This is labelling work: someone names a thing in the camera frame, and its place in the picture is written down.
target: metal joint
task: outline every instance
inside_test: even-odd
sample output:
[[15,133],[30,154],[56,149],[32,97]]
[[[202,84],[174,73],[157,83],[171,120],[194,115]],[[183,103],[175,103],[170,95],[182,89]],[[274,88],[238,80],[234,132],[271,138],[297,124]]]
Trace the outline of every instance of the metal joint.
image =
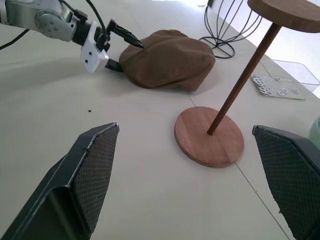
[[7,11],[6,11],[6,0],[0,0],[0,23],[7,25]]

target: brown fabric hat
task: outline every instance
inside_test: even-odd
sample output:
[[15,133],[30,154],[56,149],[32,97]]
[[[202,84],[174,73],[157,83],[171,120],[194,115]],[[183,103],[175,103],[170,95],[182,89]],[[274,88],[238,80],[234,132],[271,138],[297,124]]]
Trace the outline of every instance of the brown fabric hat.
[[196,91],[216,62],[206,43],[177,30],[160,30],[141,42],[144,49],[130,45],[119,63],[128,78],[143,88]]

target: white table surface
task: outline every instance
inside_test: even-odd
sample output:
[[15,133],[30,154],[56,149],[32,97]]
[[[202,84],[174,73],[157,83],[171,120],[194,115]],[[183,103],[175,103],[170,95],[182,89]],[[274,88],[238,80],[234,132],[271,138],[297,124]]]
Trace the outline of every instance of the white table surface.
[[[69,3],[95,19],[85,1]],[[105,22],[113,18],[138,38],[159,29],[208,35],[201,8],[178,2],[94,4]],[[0,25],[0,32],[2,45],[21,29]],[[229,34],[235,34],[232,28]],[[117,60],[127,45],[113,35],[110,57]],[[245,140],[241,159],[229,167],[191,161],[174,139],[175,121],[185,109],[220,109],[256,49],[247,40],[233,46],[235,57],[217,59],[195,93],[142,89],[108,69],[86,73],[79,46],[36,32],[2,50],[0,236],[79,134],[118,122],[112,177],[91,239],[294,239],[278,213],[251,132],[258,124],[307,137],[320,116],[319,99],[305,89],[304,101],[267,98],[248,82],[228,112]],[[256,71],[265,72],[261,65]]]

